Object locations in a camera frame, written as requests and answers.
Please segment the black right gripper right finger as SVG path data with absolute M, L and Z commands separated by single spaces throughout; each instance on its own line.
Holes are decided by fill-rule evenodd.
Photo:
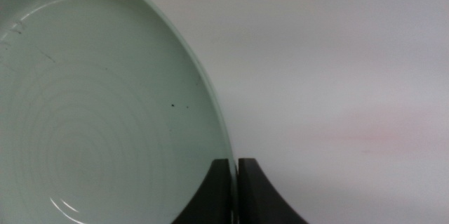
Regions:
M 256 159 L 239 159 L 238 195 L 240 223 L 307 224 L 277 192 Z

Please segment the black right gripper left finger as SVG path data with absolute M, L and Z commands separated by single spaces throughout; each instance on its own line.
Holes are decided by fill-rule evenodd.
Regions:
M 200 187 L 173 224 L 230 224 L 231 173 L 227 159 L 214 159 Z

